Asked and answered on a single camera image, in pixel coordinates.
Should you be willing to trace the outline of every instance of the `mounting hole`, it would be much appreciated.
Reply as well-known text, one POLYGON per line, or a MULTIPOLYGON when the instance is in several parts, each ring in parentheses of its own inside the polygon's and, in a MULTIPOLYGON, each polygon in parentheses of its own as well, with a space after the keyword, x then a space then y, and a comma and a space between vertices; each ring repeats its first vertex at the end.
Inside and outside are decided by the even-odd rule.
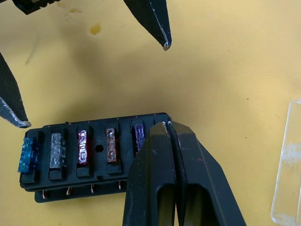
POLYGON ((95 151, 96 151, 97 153, 102 152, 102 151, 103 151, 103 146, 102 146, 102 145, 97 145, 97 146, 95 147, 95 151))

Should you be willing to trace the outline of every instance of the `yellow table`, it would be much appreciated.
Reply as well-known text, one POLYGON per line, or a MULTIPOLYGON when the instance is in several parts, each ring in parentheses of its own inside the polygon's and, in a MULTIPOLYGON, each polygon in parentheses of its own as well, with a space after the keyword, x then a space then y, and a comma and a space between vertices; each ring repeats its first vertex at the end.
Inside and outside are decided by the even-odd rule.
MULTIPOLYGON (((301 97, 299 0, 169 0, 171 49, 122 0, 0 4, 0 51, 32 128, 166 112, 221 164, 245 221, 274 225, 288 103, 301 97)), ((0 224, 120 226, 125 194, 37 204, 19 186, 25 130, 0 120, 0 224)))

